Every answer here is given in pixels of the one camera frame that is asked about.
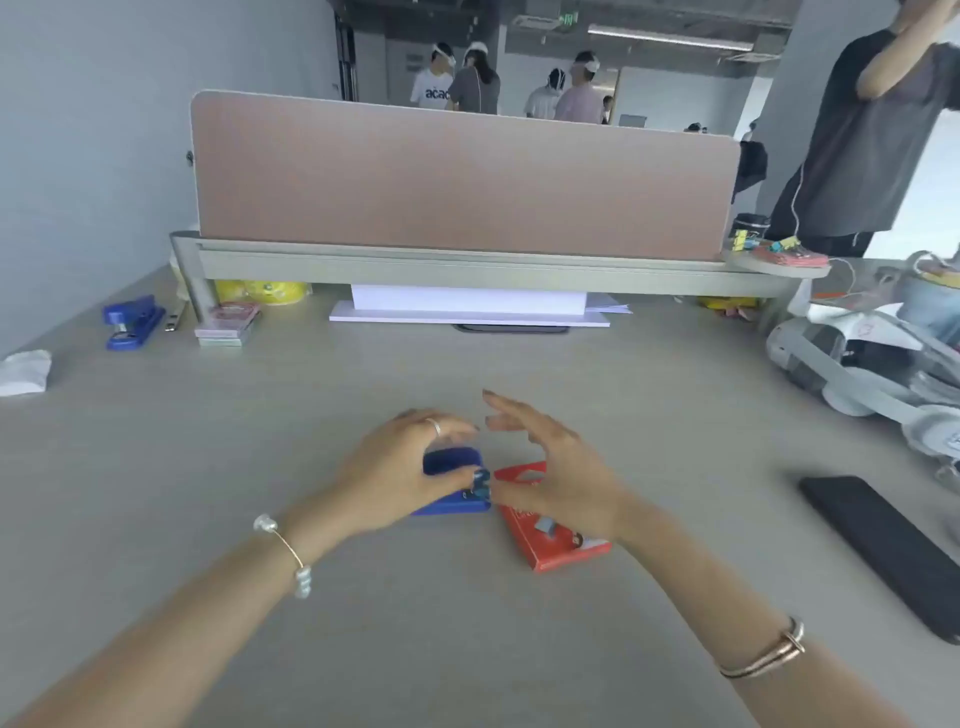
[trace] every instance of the red card box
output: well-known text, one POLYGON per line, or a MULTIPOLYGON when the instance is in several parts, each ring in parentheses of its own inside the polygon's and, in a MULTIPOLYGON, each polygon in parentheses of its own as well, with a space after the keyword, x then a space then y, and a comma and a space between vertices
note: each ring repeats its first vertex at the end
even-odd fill
MULTIPOLYGON (((493 477, 510 483, 529 483, 531 485, 539 483, 538 479, 520 478, 528 471, 546 474, 546 463, 541 461, 529 465, 514 465, 496 471, 493 477)), ((586 561, 608 553, 612 548, 612 544, 609 542, 590 548, 577 548, 573 545, 573 531, 559 523, 557 523, 553 538, 551 538, 535 528, 537 521, 540 519, 540 516, 536 513, 517 511, 515 508, 506 505, 500 506, 500 513, 503 514, 504 521, 510 527, 516 545, 519 546, 534 571, 550 571, 564 564, 586 561)))

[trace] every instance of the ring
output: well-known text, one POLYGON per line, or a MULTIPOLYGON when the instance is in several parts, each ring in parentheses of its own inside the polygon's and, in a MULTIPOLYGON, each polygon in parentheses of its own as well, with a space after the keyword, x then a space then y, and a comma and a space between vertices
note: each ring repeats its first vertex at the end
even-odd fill
POLYGON ((438 422, 437 422, 436 420, 434 420, 432 417, 427 417, 427 418, 425 418, 425 419, 424 419, 424 422, 429 422, 431 425, 433 425, 433 428, 434 428, 435 430, 437 430, 437 437, 440 437, 440 436, 441 436, 442 433, 440 432, 440 423, 438 423, 438 422))

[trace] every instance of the ceiling light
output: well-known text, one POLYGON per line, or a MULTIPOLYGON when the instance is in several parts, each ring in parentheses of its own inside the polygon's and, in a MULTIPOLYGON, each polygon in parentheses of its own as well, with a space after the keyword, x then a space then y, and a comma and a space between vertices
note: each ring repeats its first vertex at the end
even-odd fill
POLYGON ((721 40, 709 37, 673 36, 669 33, 653 31, 632 31, 629 28, 614 28, 610 25, 590 23, 587 32, 592 36, 628 37, 634 40, 651 40, 655 43, 674 43, 675 45, 694 45, 698 48, 715 48, 722 51, 752 51, 754 45, 741 40, 721 40))

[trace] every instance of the person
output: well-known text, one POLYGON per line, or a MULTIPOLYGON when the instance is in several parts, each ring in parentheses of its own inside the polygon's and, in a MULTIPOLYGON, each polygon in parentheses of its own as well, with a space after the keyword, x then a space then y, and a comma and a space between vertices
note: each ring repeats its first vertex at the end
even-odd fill
POLYGON ((610 112, 613 109, 613 97, 604 96, 603 97, 603 121, 600 123, 604 126, 610 125, 610 112))
POLYGON ((474 40, 464 55, 464 67, 450 84, 446 107, 473 113, 497 113, 500 77, 488 60, 487 44, 474 40))
POLYGON ((900 0, 888 29, 844 49, 768 237, 862 257, 893 227, 940 112, 960 109, 960 48, 935 42, 956 13, 956 0, 900 0))
POLYGON ((743 135, 740 141, 753 141, 754 140, 754 131, 756 130, 756 119, 750 122, 750 129, 747 130, 747 133, 743 135))
POLYGON ((410 103, 421 109, 445 109, 446 93, 453 83, 450 71, 456 65, 453 49, 447 43, 441 41, 434 45, 430 54, 430 65, 423 68, 414 79, 410 103))
POLYGON ((550 71, 546 85, 535 88, 527 98, 523 112, 528 119, 552 119, 557 110, 557 101, 564 90, 566 74, 559 68, 550 71))
MULTIPOLYGON (((795 655, 762 679, 732 679, 761 728, 909 725, 822 644, 803 640, 805 652, 799 654, 789 642, 801 639, 796 621, 751 591, 669 514, 628 488, 576 432, 529 404, 493 392, 485 392, 484 400, 494 412, 487 418, 490 430, 525 432, 543 448, 547 462, 538 485, 494 482, 494 502, 623 546, 657 580, 728 676, 736 674, 729 668, 774 654, 771 644, 795 655)), ((311 577, 301 576, 300 560, 313 564, 349 538, 469 488, 476 468, 428 476, 422 460, 434 443, 463 443, 476 431, 467 420, 436 409, 408 410, 381 425, 347 456, 326 489, 294 505, 273 530, 269 518, 257 519, 270 532, 255 531, 42 695, 9 728, 182 725, 280 600, 295 586, 302 591, 304 581, 309 591, 311 577)), ((317 659, 337 658, 318 652, 317 659)), ((323 723, 324 717, 315 720, 323 723)))
POLYGON ((585 124, 600 124, 603 121, 603 97, 590 85, 599 70, 600 61, 593 51, 577 54, 570 68, 572 86, 557 102, 555 119, 585 124))

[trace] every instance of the hand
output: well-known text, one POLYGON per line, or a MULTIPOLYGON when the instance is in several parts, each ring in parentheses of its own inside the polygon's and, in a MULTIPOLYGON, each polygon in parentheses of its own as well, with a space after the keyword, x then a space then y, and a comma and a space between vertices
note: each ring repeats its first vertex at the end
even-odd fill
POLYGON ((484 391, 484 400, 499 414, 487 418, 497 432, 526 430, 530 442, 546 452, 546 477, 537 485, 495 481, 495 503, 549 516, 591 538, 615 541, 619 522, 637 500, 580 435, 524 402, 484 391))
POLYGON ((418 508, 473 484, 475 466, 423 474, 423 452, 438 440, 459 445, 477 428, 435 409, 401 412, 368 434, 340 466, 333 485, 294 506, 284 527, 311 561, 340 541, 384 528, 418 508))

